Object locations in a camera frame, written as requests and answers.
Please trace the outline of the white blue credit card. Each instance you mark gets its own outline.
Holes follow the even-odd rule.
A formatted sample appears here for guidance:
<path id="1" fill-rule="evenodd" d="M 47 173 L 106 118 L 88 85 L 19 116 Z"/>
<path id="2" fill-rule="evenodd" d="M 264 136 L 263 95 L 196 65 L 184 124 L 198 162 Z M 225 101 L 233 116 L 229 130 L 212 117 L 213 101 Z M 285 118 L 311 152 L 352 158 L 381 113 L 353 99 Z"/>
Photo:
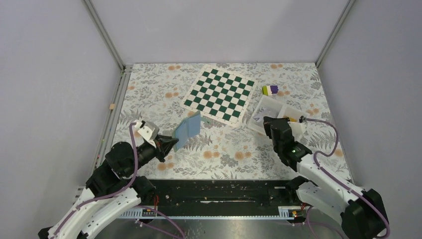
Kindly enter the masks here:
<path id="1" fill-rule="evenodd" d="M 252 117 L 255 124 L 259 124 L 263 122 L 263 118 L 267 115 L 268 111 L 261 111 L 258 112 L 256 115 Z"/>

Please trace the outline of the green leather card holder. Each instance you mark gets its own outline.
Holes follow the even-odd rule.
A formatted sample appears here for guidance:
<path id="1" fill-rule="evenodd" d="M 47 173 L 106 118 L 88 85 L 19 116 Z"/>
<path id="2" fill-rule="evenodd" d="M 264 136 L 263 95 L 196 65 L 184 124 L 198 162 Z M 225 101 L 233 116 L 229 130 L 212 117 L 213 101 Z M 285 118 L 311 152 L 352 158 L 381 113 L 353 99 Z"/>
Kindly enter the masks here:
<path id="1" fill-rule="evenodd" d="M 172 133 L 172 137 L 178 139 L 178 142 L 173 146 L 175 152 L 183 148 L 190 138 L 200 133 L 202 121 L 209 123 L 207 119 L 201 116 L 200 111 L 196 111 L 193 115 L 184 118 L 178 124 Z"/>

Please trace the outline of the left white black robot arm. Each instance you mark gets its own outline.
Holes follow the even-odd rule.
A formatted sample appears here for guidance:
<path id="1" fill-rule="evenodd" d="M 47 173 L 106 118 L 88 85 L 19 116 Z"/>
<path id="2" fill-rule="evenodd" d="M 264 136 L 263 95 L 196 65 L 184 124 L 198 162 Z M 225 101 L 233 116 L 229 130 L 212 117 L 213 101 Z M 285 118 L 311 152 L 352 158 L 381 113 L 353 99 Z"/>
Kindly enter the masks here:
<path id="1" fill-rule="evenodd" d="M 154 200 L 154 186 L 145 176 L 134 174 L 135 163 L 141 168 L 157 158 L 165 157 L 179 141 L 157 135 L 158 147 L 144 142 L 133 148 L 128 142 L 118 142 L 94 170 L 81 195 L 66 216 L 52 227 L 38 232 L 41 239 L 94 239 L 122 213 L 138 204 Z"/>

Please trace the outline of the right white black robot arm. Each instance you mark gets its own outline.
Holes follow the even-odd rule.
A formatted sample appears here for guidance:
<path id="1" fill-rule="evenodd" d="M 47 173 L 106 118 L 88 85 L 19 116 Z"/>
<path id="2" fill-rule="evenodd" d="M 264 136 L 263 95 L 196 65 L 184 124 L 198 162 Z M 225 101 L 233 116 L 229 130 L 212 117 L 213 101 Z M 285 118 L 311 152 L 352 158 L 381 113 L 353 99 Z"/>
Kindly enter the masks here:
<path id="1" fill-rule="evenodd" d="M 296 141 L 294 134 L 302 133 L 307 121 L 322 122 L 305 116 L 298 122 L 289 118 L 263 118 L 264 130 L 272 140 L 274 151 L 284 165 L 298 173 L 286 186 L 287 202 L 316 207 L 339 223 L 350 239 L 388 238 L 391 227 L 382 196 L 376 190 L 359 187 L 326 168 L 317 157 L 328 154 L 313 152 Z"/>

